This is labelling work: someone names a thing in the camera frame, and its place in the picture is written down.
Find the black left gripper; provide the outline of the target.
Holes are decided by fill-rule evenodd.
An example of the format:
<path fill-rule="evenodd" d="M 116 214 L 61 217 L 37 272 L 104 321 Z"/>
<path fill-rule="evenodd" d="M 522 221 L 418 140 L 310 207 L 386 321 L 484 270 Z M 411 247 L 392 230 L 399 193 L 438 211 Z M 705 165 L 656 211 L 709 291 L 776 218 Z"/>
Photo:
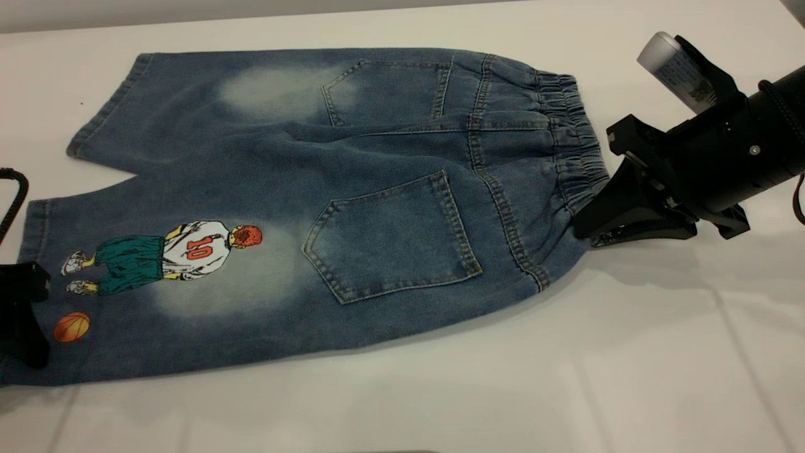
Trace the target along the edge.
<path fill-rule="evenodd" d="M 48 365 L 51 345 L 31 302 L 48 299 L 51 276 L 35 262 L 1 265 L 1 351 L 30 368 Z"/>

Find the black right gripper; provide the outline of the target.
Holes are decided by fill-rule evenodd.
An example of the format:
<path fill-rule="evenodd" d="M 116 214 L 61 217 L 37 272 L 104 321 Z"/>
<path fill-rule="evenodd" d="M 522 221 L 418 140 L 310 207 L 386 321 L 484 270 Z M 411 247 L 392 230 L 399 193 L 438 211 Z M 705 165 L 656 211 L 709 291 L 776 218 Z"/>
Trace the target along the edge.
<path fill-rule="evenodd" d="M 748 169 L 760 143 L 746 95 L 660 131 L 628 115 L 607 129 L 623 157 L 615 175 L 573 215 L 573 232 L 594 249 L 641 240 L 690 240 L 696 221 L 731 240 L 750 229 L 740 203 L 757 193 Z"/>

